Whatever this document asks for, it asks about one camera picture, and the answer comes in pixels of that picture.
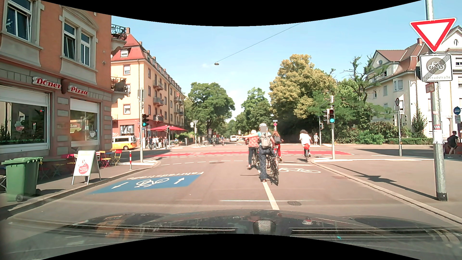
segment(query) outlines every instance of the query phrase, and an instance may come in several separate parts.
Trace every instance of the road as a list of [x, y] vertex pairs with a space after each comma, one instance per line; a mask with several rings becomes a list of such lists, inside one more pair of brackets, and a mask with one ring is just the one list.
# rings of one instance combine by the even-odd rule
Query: road
[[[19, 213], [3, 221], [69, 224], [125, 212], [183, 213], [222, 209], [293, 210], [334, 216], [385, 216], [440, 226], [454, 223], [386, 193], [303, 162], [300, 145], [283, 145], [280, 181], [262, 183], [256, 169], [247, 170], [245, 145], [182, 147], [145, 151], [160, 163], [149, 170], [88, 189]], [[355, 154], [340, 148], [336, 158]], [[312, 147], [312, 156], [330, 157], [329, 147]], [[133, 161], [138, 152], [133, 152]], [[127, 160], [128, 152], [122, 157]], [[43, 231], [9, 226], [8, 241]]]

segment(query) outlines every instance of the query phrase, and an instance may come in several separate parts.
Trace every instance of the döner pizza sign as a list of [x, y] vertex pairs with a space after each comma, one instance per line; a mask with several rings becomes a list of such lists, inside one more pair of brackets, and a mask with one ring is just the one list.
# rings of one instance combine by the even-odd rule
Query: döner pizza sign
[[[54, 83], [54, 82], [48, 81], [46, 79], [42, 79], [40, 77], [33, 77], [32, 78], [32, 84], [43, 86], [43, 87], [50, 87], [50, 88], [54, 88], [54, 89], [61, 89], [61, 87], [62, 87], [61, 84]], [[72, 92], [72, 93], [76, 93], [76, 94], [80, 94], [80, 95], [84, 95], [84, 96], [88, 95], [88, 91], [79, 89], [79, 88], [74, 87], [74, 86], [69, 86], [69, 91]]]

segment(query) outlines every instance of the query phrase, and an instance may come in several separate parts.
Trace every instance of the backpack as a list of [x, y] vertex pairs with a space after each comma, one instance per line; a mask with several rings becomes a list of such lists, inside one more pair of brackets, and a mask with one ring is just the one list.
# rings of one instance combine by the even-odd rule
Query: backpack
[[268, 133], [261, 133], [260, 145], [261, 145], [261, 148], [263, 149], [270, 148], [271, 147], [271, 135], [268, 135]]
[[280, 144], [281, 143], [281, 137], [280, 136], [275, 136], [274, 137], [274, 142], [277, 143], [277, 144]]

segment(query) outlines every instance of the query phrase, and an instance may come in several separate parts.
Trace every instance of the white arrow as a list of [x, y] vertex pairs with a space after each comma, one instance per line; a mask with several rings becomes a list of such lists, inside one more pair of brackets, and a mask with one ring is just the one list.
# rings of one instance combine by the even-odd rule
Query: white arrow
[[179, 180], [177, 180], [174, 184], [177, 184], [178, 182], [180, 182], [180, 181], [182, 181], [182, 180], [184, 180], [184, 177], [181, 178], [181, 179], [179, 179]]
[[120, 187], [120, 186], [122, 186], [122, 185], [124, 185], [124, 184], [127, 184], [127, 183], [128, 183], [128, 182], [122, 183], [122, 184], [120, 184], [120, 185], [117, 185], [117, 186], [112, 187], [111, 189], [118, 188], [118, 187]]

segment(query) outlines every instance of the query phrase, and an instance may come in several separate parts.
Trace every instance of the red umbrella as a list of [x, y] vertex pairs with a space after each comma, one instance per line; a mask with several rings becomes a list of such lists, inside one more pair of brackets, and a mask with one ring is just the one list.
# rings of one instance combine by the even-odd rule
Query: red umbrella
[[[156, 128], [151, 128], [151, 131], [165, 131], [165, 130], [167, 130], [167, 125], [159, 126]], [[185, 130], [185, 129], [182, 129], [176, 126], [170, 126], [170, 131], [188, 131], [188, 130]]]

